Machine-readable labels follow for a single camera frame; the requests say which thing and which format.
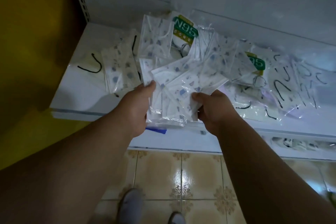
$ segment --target shoe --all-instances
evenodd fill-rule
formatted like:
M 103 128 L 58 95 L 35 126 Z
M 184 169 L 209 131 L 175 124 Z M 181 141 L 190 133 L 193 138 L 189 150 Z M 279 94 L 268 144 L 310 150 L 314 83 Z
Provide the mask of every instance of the shoe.
M 184 216 L 180 212 L 173 212 L 170 215 L 170 218 L 168 220 L 168 224 L 186 224 L 186 220 L 184 219 Z
M 119 202 L 117 224 L 138 224 L 141 219 L 142 198 L 138 189 L 128 190 Z

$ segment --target yellow wall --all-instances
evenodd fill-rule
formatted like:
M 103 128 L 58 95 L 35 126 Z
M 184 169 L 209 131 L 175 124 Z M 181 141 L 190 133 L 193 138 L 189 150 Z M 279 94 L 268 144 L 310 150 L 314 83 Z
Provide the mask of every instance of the yellow wall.
M 48 106 L 85 27 L 77 0 L 0 0 L 0 169 L 86 122 Z

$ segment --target person's left hand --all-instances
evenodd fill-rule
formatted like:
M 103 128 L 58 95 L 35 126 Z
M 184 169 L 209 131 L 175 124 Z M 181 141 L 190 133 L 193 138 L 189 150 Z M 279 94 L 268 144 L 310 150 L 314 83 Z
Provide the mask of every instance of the person's left hand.
M 134 90 L 128 92 L 115 108 L 121 118 L 127 121 L 132 129 L 132 137 L 141 135 L 146 128 L 146 113 L 149 106 L 149 98 L 156 88 L 155 81 L 149 85 L 140 84 Z

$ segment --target forearm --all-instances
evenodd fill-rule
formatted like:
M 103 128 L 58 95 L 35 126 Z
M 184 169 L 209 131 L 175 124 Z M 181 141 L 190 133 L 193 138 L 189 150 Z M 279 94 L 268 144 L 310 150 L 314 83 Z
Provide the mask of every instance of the forearm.
M 131 139 L 127 122 L 116 110 L 2 170 L 2 219 L 85 223 Z
M 336 223 L 331 205 L 242 118 L 223 121 L 218 140 L 247 223 Z

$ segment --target tiled floor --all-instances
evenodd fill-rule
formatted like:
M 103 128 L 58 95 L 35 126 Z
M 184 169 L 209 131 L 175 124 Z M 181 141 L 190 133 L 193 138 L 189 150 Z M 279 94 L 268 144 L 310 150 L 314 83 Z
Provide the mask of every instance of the tiled floor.
M 285 162 L 321 196 L 336 192 L 336 162 Z M 246 223 L 220 155 L 127 151 L 90 223 L 113 223 L 118 201 L 132 187 L 145 199 L 144 224 L 166 224 L 173 211 L 187 224 Z

